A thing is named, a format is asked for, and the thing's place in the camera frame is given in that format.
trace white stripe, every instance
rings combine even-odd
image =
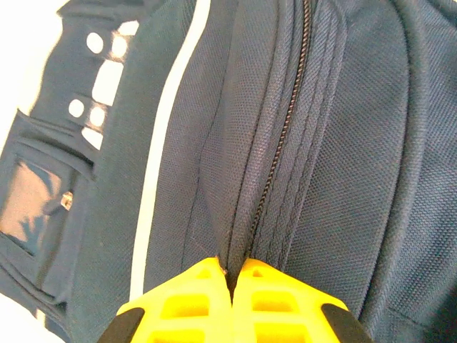
[[[146,255],[151,235],[154,204],[156,201],[157,179],[164,148],[166,128],[169,124],[174,99],[187,64],[199,42],[206,26],[211,0],[197,0],[194,17],[184,43],[179,50],[170,73],[165,81],[164,89],[157,108],[156,121],[152,133],[151,147],[144,175],[143,194],[136,225],[134,254],[131,263],[130,300],[140,297],[144,289],[144,273],[146,271]]]

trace yellow plastic piece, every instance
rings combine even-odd
[[[238,277],[233,306],[217,258],[125,304],[142,307],[132,343],[337,343],[322,304],[345,304],[269,265],[248,259]]]
[[[269,265],[248,259],[233,296],[235,342],[339,342],[321,306],[346,305]]]
[[[230,294],[216,258],[122,306],[145,310],[131,343],[233,342]]]

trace black zipper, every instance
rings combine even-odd
[[[298,98],[298,93],[300,91],[301,82],[303,81],[303,74],[305,72],[306,66],[306,57],[308,56],[308,47],[309,47],[309,38],[311,31],[311,0],[303,0],[303,36],[301,38],[301,48],[300,48],[300,58],[298,60],[297,74],[295,76],[295,82],[293,83],[292,96],[288,104],[286,119],[284,120],[283,129],[281,131],[281,136],[279,137],[278,146],[276,147],[276,153],[274,154],[273,163],[271,164],[270,172],[268,173],[268,179],[266,180],[265,187],[263,188],[262,196],[260,202],[258,203],[256,216],[251,225],[251,248],[249,254],[252,251],[254,244],[254,237],[257,233],[258,223],[263,212],[263,207],[265,206],[266,196],[271,187],[271,182],[273,181],[274,172],[276,166],[278,165],[278,160],[281,155],[284,141],[286,139],[287,131],[289,124],[291,122],[292,114],[295,109],[296,101]]]

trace white background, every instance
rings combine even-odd
[[[27,89],[26,66],[49,48],[56,27],[56,10],[66,0],[9,1],[0,21],[0,151],[19,104],[21,89]],[[0,294],[0,342],[62,342],[45,330],[23,307]]]

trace reflective strip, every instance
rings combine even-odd
[[[164,148],[166,128],[169,123],[174,99],[184,75],[184,71],[200,40],[201,34],[205,29],[210,6],[211,0],[197,0],[194,17],[192,18],[189,31],[187,32],[184,43],[171,67],[170,73],[166,78],[159,106],[157,108],[146,173],[144,175],[138,223],[136,225],[134,253],[131,264],[130,300],[140,297],[143,294],[146,258],[149,237],[151,235],[157,180],[159,178],[159,168]]]
[[[136,30],[138,30],[139,23],[137,20],[135,21],[126,21],[125,23],[122,23],[120,27],[117,29],[117,31],[122,35],[122,36],[135,36]]]
[[[86,45],[94,54],[100,54],[105,44],[99,34],[91,32],[86,38]]]
[[[41,327],[46,327],[46,315],[40,309],[36,309],[35,318]]]
[[[105,60],[95,79],[92,98],[102,104],[113,106],[123,70],[122,63]]]
[[[98,133],[97,131],[94,131],[93,129],[90,129],[88,127],[84,127],[81,130],[81,134],[87,140],[90,145],[92,145],[95,149],[100,150],[101,148],[101,143],[103,141],[103,134]]]
[[[69,104],[69,112],[75,118],[79,118],[80,116],[82,116],[83,113],[84,113],[84,104],[83,104],[83,102],[81,100],[79,100],[79,99],[71,100],[71,102]]]
[[[113,38],[113,45],[111,47],[111,52],[115,57],[117,57],[118,59],[121,59],[126,54],[127,49],[128,49],[128,44],[124,37],[115,36]]]
[[[103,122],[105,121],[105,110],[102,109],[101,107],[95,106],[91,110],[91,114],[89,115],[89,120],[91,121],[91,124],[94,126],[101,126],[103,125]]]

